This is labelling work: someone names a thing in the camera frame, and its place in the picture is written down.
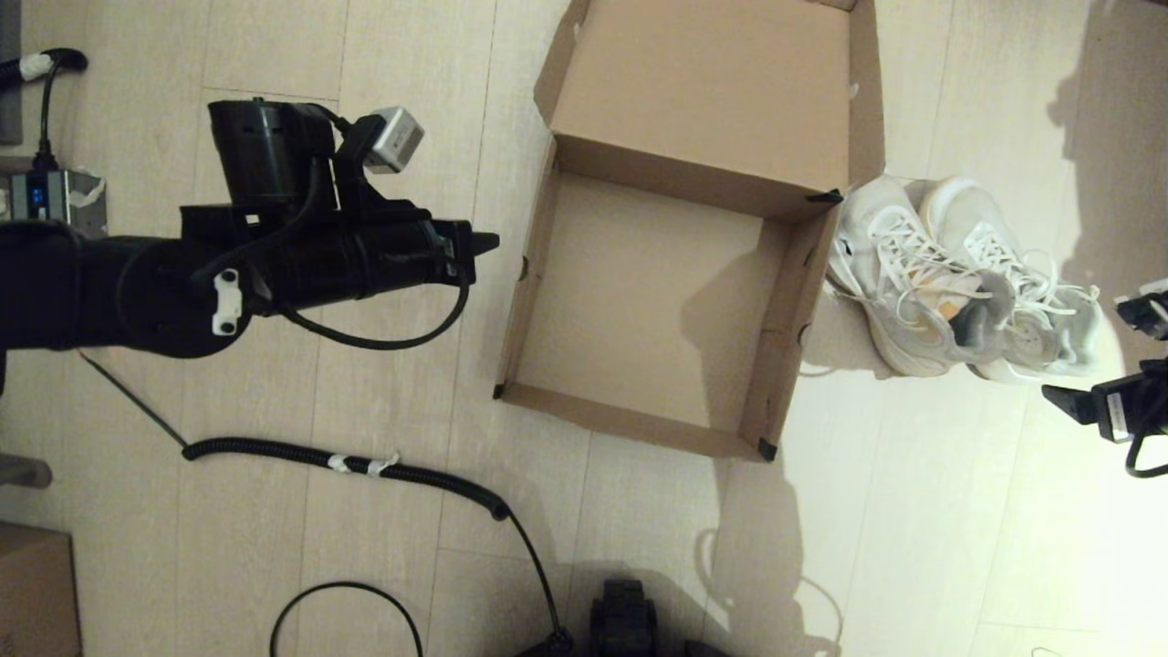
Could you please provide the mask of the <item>grey power supply box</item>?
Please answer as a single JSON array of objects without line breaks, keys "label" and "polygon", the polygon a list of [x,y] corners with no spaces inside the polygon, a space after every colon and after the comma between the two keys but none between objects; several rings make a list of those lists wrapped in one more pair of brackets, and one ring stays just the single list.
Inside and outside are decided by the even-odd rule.
[{"label": "grey power supply box", "polygon": [[106,179],[64,168],[14,174],[5,184],[0,230],[18,222],[58,222],[88,240],[109,236]]}]

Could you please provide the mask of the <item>grey furniture foot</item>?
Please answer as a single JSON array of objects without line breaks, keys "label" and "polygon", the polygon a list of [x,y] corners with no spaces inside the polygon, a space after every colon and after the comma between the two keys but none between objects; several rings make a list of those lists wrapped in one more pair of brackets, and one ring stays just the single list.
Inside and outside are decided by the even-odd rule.
[{"label": "grey furniture foot", "polygon": [[53,483],[53,470],[42,459],[0,454],[0,486],[47,489]]}]

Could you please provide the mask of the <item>dark grey panel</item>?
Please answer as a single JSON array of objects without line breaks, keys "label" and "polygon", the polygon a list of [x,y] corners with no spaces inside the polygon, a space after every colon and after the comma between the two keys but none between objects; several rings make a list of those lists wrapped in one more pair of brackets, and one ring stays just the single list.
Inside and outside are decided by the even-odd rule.
[{"label": "dark grey panel", "polygon": [[25,78],[18,64],[23,55],[21,0],[0,0],[0,146],[25,141]]}]

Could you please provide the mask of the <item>white sneaker orange insole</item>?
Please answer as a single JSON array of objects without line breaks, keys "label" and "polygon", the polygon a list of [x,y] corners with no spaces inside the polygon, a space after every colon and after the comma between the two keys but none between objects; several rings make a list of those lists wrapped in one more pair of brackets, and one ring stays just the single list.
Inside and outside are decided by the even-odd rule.
[{"label": "white sneaker orange insole", "polygon": [[872,345],[902,376],[940,376],[959,364],[1004,355],[1014,288],[939,245],[892,177],[872,179],[843,200],[829,281],[858,303]]}]

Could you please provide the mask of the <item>black robot torso part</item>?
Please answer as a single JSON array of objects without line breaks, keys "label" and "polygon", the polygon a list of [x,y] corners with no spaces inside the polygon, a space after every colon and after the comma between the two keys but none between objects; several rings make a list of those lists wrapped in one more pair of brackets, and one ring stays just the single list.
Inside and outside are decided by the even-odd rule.
[{"label": "black robot torso part", "polygon": [[638,579],[606,579],[589,611],[589,657],[658,657],[658,611]]}]

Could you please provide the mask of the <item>brown cardboard shoe box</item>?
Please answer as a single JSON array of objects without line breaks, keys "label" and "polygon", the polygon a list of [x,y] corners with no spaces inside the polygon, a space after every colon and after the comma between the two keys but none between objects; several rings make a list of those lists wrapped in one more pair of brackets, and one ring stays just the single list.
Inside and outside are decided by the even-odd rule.
[{"label": "brown cardboard shoe box", "polygon": [[494,396],[771,462],[844,198],[885,166],[880,0],[570,0]]}]

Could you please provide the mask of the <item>small brown cardboard carton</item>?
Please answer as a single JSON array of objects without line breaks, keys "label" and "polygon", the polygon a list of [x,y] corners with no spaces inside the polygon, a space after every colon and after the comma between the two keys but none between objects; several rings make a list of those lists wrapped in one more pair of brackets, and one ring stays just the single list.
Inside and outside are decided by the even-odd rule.
[{"label": "small brown cardboard carton", "polygon": [[0,521],[0,657],[79,657],[71,537]]}]

